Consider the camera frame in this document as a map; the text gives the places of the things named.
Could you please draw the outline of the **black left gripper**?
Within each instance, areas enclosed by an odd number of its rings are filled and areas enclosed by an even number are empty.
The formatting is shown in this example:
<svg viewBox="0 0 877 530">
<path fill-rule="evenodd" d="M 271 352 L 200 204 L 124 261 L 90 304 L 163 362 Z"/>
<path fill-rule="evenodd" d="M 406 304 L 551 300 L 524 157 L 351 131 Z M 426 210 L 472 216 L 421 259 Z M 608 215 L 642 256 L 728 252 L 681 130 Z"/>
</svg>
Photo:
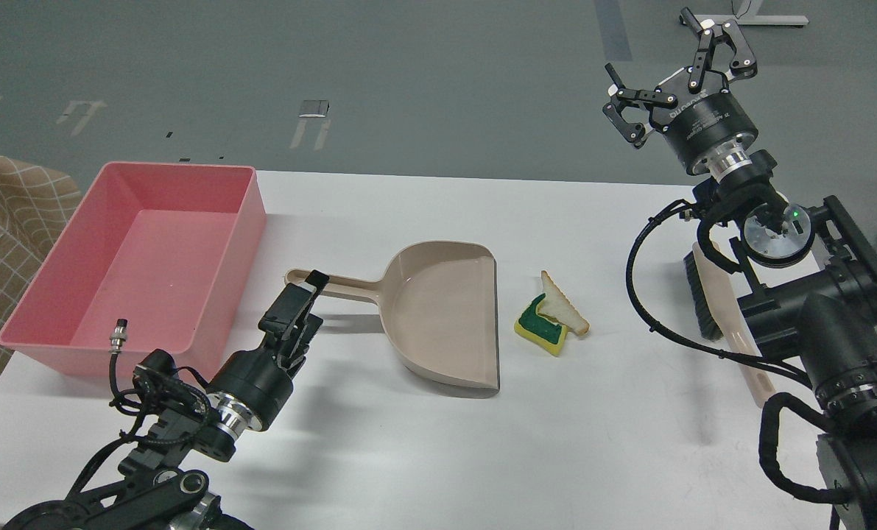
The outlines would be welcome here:
<svg viewBox="0 0 877 530">
<path fill-rule="evenodd" d="M 247 429 L 269 429 L 292 395 L 293 378 L 285 369 L 300 369 L 306 362 L 310 343 L 323 325 L 311 308 L 328 282 L 329 275 L 314 269 L 306 280 L 287 283 L 258 322 L 263 345 L 277 347 L 277 353 L 237 351 L 210 381 L 211 398 L 227 397 L 250 412 Z"/>
</svg>

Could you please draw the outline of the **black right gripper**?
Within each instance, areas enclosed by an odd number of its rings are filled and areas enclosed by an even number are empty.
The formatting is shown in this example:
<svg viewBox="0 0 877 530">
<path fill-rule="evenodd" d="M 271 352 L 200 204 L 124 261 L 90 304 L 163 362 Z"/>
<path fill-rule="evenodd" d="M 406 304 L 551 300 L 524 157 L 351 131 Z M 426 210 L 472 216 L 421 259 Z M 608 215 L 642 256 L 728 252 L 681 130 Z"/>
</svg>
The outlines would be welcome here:
<svg viewBox="0 0 877 530">
<path fill-rule="evenodd" d="M 680 21 L 697 37 L 693 63 L 675 71 L 654 90 L 627 87 L 613 64 L 606 63 L 612 84 L 603 113 L 634 149 L 659 132 L 684 171 L 700 175 L 708 171 L 711 149 L 730 141 L 749 147 L 758 137 L 758 128 L 730 91 L 731 82 L 751 80 L 758 74 L 758 61 L 736 19 L 700 21 L 684 7 Z M 712 64 L 720 46 L 732 51 L 727 71 L 717 71 Z M 691 93 L 689 88 L 700 90 Z M 646 112 L 647 120 L 628 121 L 626 110 Z"/>
</svg>

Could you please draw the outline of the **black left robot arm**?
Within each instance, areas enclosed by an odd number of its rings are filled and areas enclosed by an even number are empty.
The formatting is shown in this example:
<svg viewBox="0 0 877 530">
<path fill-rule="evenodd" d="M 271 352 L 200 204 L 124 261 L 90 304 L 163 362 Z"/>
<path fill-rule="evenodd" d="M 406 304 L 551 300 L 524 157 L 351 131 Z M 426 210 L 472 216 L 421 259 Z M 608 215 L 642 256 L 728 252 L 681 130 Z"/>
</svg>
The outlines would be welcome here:
<svg viewBox="0 0 877 530">
<path fill-rule="evenodd" d="M 209 381 L 181 379 L 170 353 L 156 349 L 139 362 L 131 389 L 117 383 L 127 322 L 110 337 L 110 405 L 134 425 L 98 450 L 66 496 L 28 507 L 7 529 L 245 529 L 222 509 L 202 470 L 183 470 L 192 451 L 226 462 L 246 431 L 270 428 L 293 393 L 293 381 L 323 320 L 311 307 L 330 276 L 308 272 L 286 284 L 258 323 L 259 346 L 239 351 Z"/>
</svg>

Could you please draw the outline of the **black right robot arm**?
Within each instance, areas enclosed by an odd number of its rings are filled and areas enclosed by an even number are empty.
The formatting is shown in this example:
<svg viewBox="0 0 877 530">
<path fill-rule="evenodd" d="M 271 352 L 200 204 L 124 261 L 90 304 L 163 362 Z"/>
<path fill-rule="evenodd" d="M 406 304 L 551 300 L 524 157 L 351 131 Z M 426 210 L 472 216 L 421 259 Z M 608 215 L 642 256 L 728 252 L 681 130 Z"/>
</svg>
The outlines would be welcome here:
<svg viewBox="0 0 877 530">
<path fill-rule="evenodd" d="M 631 305 L 665 339 L 747 369 L 761 407 L 758 462 L 780 490 L 828 504 L 829 526 L 877 529 L 877 252 L 836 196 L 802 207 L 772 187 L 777 161 L 730 88 L 758 71 L 741 23 L 680 22 L 697 37 L 693 63 L 652 90 L 627 87 L 612 64 L 603 112 L 636 149 L 664 136 L 687 174 L 705 177 L 694 201 L 651 217 L 624 265 Z M 641 245 L 673 216 L 697 220 L 685 272 L 701 334 L 677 334 L 635 291 Z"/>
</svg>

